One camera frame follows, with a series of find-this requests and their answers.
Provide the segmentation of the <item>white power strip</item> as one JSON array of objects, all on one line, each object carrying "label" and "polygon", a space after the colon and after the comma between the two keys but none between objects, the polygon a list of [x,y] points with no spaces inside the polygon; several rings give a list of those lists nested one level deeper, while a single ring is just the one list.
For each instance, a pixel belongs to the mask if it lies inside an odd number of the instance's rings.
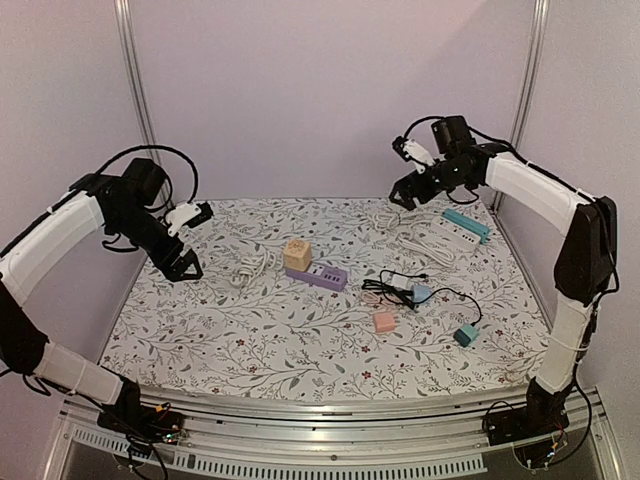
[{"label": "white power strip", "polygon": [[431,229],[464,251],[474,251],[480,244],[481,237],[460,225],[444,218],[436,217],[430,222]]}]

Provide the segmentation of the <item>beige cube socket adapter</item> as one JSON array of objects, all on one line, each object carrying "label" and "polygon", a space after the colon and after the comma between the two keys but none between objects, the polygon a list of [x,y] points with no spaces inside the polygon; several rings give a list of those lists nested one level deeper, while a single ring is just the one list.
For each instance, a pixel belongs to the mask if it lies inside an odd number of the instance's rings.
[{"label": "beige cube socket adapter", "polygon": [[311,243],[302,239],[291,239],[283,250],[284,267],[304,272],[312,262]]}]

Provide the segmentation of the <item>purple power strip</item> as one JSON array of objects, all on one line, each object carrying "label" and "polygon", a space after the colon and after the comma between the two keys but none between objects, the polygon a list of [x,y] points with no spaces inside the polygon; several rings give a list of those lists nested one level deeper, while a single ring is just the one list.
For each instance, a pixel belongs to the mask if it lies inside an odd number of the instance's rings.
[{"label": "purple power strip", "polygon": [[345,270],[317,263],[311,263],[306,271],[285,268],[285,274],[291,279],[334,292],[343,291],[348,281]]}]

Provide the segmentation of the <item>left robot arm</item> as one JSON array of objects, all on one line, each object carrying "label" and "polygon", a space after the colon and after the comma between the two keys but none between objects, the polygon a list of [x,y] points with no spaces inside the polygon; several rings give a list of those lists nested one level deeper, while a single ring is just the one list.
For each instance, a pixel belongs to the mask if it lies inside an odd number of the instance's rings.
[{"label": "left robot arm", "polygon": [[210,219],[212,211],[190,198],[157,211],[169,179],[150,159],[135,158],[121,174],[90,173],[19,234],[1,253],[1,360],[12,373],[47,381],[70,394],[110,406],[111,419],[128,434],[148,426],[148,412],[125,396],[134,385],[52,340],[28,316],[31,296],[97,231],[129,241],[169,281],[198,280],[196,253],[179,236]]}]

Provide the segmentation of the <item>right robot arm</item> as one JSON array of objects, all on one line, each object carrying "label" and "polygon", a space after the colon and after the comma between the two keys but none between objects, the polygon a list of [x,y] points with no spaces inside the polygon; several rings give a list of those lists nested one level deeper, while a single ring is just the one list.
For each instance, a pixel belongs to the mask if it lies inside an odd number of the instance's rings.
[{"label": "right robot arm", "polygon": [[469,126],[461,115],[424,120],[439,155],[433,157],[408,132],[393,140],[394,152],[414,170],[394,184],[392,203],[413,210],[460,186],[486,186],[529,208],[563,238],[553,270],[557,302],[549,345],[516,421],[524,435],[537,436],[576,388],[577,367],[589,349],[600,303],[619,289],[616,204],[571,186],[526,160],[508,141]]}]

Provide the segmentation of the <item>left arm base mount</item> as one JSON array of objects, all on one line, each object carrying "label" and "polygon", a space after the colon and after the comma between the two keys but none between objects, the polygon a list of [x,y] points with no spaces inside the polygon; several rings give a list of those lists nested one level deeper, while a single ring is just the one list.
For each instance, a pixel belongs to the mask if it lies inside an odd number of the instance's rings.
[{"label": "left arm base mount", "polygon": [[168,404],[149,407],[138,401],[102,405],[97,424],[138,443],[175,444],[183,435],[186,417]]}]

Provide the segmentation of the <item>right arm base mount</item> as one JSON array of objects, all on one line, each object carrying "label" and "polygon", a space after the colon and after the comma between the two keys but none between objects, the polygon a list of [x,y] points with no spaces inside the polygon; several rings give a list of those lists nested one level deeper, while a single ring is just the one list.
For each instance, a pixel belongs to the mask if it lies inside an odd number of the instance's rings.
[{"label": "right arm base mount", "polygon": [[569,419],[561,410],[555,418],[533,420],[525,406],[504,400],[494,402],[482,419],[482,430],[491,446],[510,444],[516,461],[527,470],[547,469],[568,445]]}]

